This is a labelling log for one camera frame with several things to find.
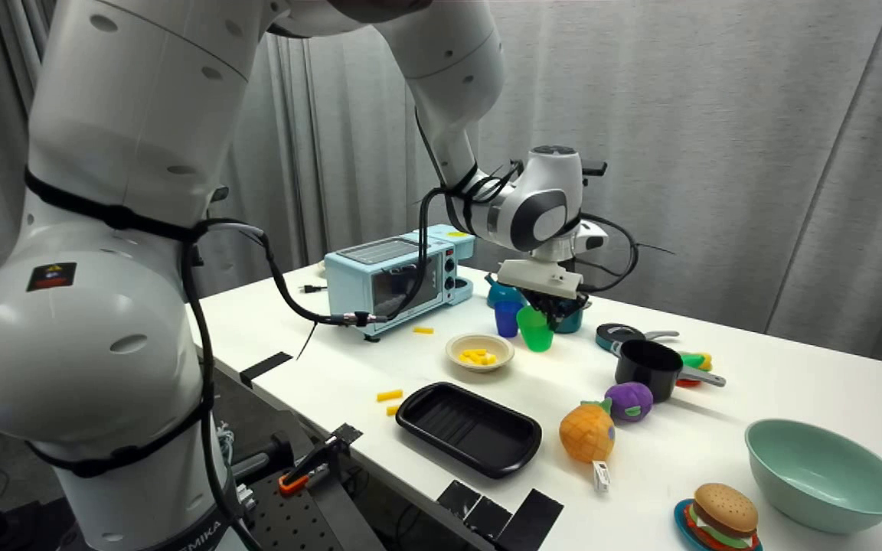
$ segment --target cable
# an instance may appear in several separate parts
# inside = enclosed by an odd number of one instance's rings
[[[185,297],[193,308],[193,317],[195,317],[195,330],[198,330],[198,345],[204,345],[204,356],[198,356],[198,374],[204,374],[204,404],[207,404],[207,412],[204,412],[204,466],[207,466],[207,479],[208,479],[208,490],[214,497],[214,504],[221,509],[228,527],[240,536],[240,542],[247,548],[247,551],[262,551],[257,538],[246,529],[246,523],[240,519],[240,515],[230,509],[228,497],[225,497],[225,488],[221,488],[221,479],[219,479],[219,466],[214,466],[214,445],[212,445],[212,404],[214,404],[214,377],[212,377],[212,367],[214,367],[214,342],[212,342],[212,334],[208,334],[208,325],[207,325],[207,315],[204,315],[204,303],[198,303],[198,290],[195,290],[195,276],[193,276],[193,267],[195,267],[195,241],[185,241],[181,246],[181,280],[185,280]]]
[[[601,289],[593,289],[593,284],[582,284],[582,290],[589,290],[589,294],[613,290],[613,289],[618,289],[618,284],[623,284],[623,281],[638,269],[640,246],[638,246],[638,240],[634,240],[623,225],[617,225],[617,219],[607,219],[607,218],[599,218],[599,213],[589,213],[589,210],[582,210],[582,218],[599,219],[599,225],[604,225],[604,228],[623,233],[626,241],[627,241],[627,255],[632,255],[632,258],[627,258],[627,267],[626,267],[623,272],[618,272],[618,269],[609,269],[609,267],[601,267],[601,263],[578,260],[578,263],[585,263],[585,267],[593,267],[593,269],[613,276],[609,284],[601,284]]]
[[[649,247],[649,250],[658,250],[658,255],[678,255],[678,250],[654,246],[654,241],[638,241],[638,247]]]
[[[429,159],[432,159],[436,177],[445,183],[442,163],[437,163],[437,157],[436,157],[436,148],[432,148],[429,132],[422,128],[418,110],[414,110],[414,125],[418,125],[418,136],[420,136],[420,141],[422,141],[422,151],[427,151]]]
[[[309,329],[309,336],[308,336],[308,342],[302,342],[302,350],[298,350],[298,356],[295,356],[295,357],[308,356],[308,350],[309,350],[309,342],[314,342],[314,334],[317,334],[317,329],[318,329],[318,325],[314,325],[314,329]]]
[[[292,308],[295,315],[302,315],[302,317],[308,317],[308,321],[314,321],[314,325],[359,325],[359,329],[363,329],[363,325],[370,325],[370,321],[391,321],[391,317],[397,317],[397,315],[414,303],[414,297],[420,294],[422,280],[427,280],[427,267],[429,267],[429,231],[427,231],[427,225],[429,225],[432,203],[436,203],[442,194],[445,194],[445,189],[436,187],[436,189],[429,189],[429,194],[420,198],[420,213],[418,213],[418,280],[414,280],[414,284],[407,289],[405,301],[401,301],[391,311],[385,311],[385,315],[380,315],[380,311],[351,311],[351,315],[321,315],[321,311],[314,311],[314,308],[302,306],[302,303],[295,301],[295,294],[288,290],[284,272],[280,269],[280,263],[276,263],[276,258],[272,258],[272,250],[270,250],[270,240],[268,240],[268,233],[265,233],[262,228],[250,228],[250,225],[241,225],[241,219],[208,219],[208,228],[237,231],[237,233],[256,240],[256,241],[265,247],[270,280],[276,281],[282,301],[288,303],[288,308]]]
[[[508,181],[515,181],[521,174],[525,174],[525,163],[513,159],[506,174],[499,174],[499,177],[491,174],[491,177],[478,181],[464,198],[468,198],[473,204],[491,204],[493,198],[502,196]]]

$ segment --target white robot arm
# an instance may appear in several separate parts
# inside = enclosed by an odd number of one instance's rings
[[[577,225],[582,163],[533,151],[478,167],[475,124],[502,85],[481,0],[61,0],[32,110],[29,203],[0,267],[0,431],[54,466],[92,548],[246,548],[185,308],[181,241],[214,189],[257,39],[375,24],[395,52],[464,228],[559,263],[604,235]]]

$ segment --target electronic device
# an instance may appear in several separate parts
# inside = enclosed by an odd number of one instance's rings
[[[473,284],[460,280],[460,263],[473,260],[475,235],[446,225],[429,228],[427,235],[427,276],[420,290],[395,317],[359,329],[367,340],[380,340],[414,317],[473,297]],[[418,246],[414,231],[324,255],[329,308],[333,315],[391,315],[418,281]]]

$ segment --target orange fruit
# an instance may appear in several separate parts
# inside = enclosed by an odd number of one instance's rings
[[[578,404],[560,419],[560,441],[570,458],[599,461],[617,446],[617,422],[601,404]]]

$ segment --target white table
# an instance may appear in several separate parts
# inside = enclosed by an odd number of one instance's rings
[[[367,342],[351,329],[318,329],[303,357],[256,381],[256,391],[295,408],[318,430],[352,422],[365,431],[357,449],[427,500],[442,497],[451,482],[464,482],[515,511],[530,490],[543,490],[563,501],[563,515],[543,548],[582,551],[604,548],[604,542],[634,551],[679,548],[672,511],[708,482],[731,485],[760,504],[766,548],[882,548],[882,523],[837,538],[781,516],[760,497],[746,449],[746,430],[754,419],[787,417],[827,426],[882,456],[882,361],[593,297],[582,330],[555,336],[550,353],[537,356],[518,342],[506,374],[465,374],[446,367],[445,342],[458,334],[493,330],[483,303],[487,284],[475,269],[465,276],[475,281],[468,303],[418,321],[436,334],[401,329]],[[288,284],[324,281],[318,267],[308,267],[292,272]],[[329,308],[324,294],[302,294],[302,301]],[[214,294],[207,301],[207,311],[214,353],[234,377],[276,350],[298,356],[309,334],[309,321],[282,303],[272,281]],[[711,353],[714,369],[725,377],[725,388],[678,388],[675,400],[658,404],[649,419],[618,430],[607,497],[566,458],[559,441],[560,417],[613,386],[617,357],[593,345],[593,329],[604,321],[679,330],[675,350]],[[491,482],[410,439],[378,404],[378,391],[405,388],[410,396],[437,381],[533,417],[543,426],[543,446],[533,461],[513,479]]]

